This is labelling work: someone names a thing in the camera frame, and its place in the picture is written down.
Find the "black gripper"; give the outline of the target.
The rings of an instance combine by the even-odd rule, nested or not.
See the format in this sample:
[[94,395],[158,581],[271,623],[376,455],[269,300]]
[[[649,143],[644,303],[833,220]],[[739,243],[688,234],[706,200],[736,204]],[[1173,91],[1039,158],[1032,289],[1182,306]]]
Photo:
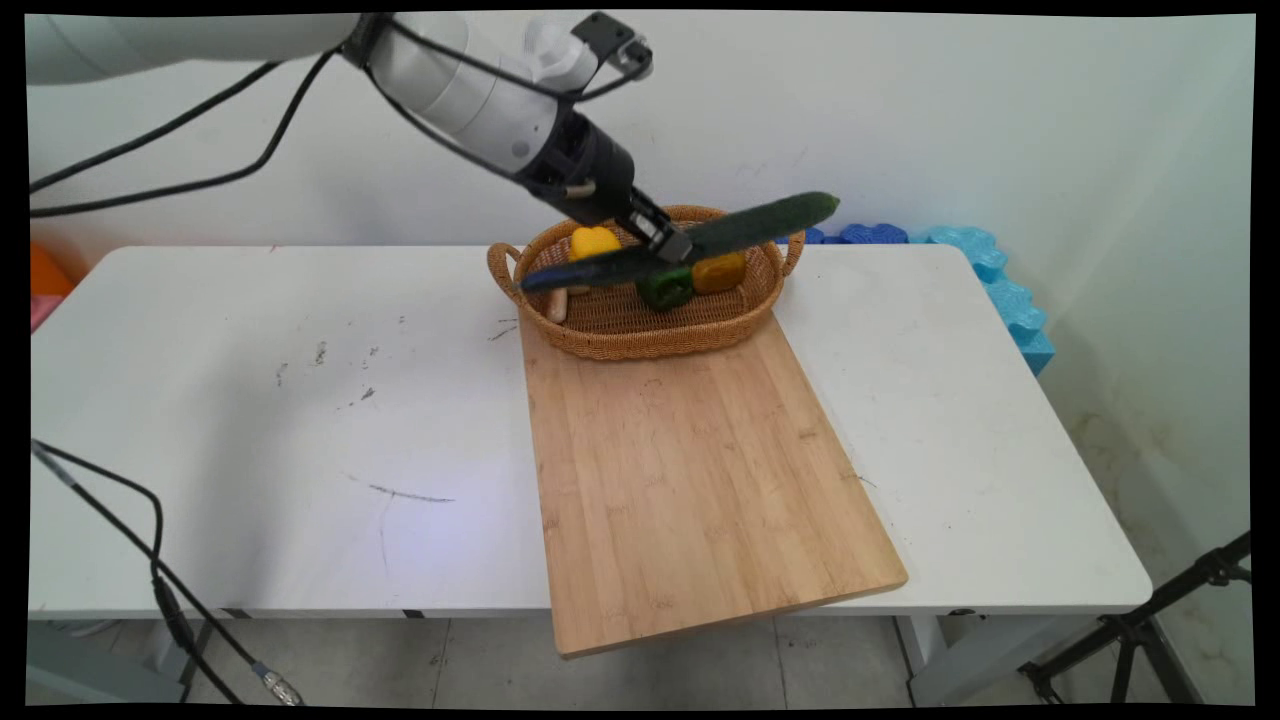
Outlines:
[[684,263],[690,238],[634,178],[631,155],[577,111],[557,114],[548,140],[518,172],[526,190],[580,225],[636,225],[650,254]]

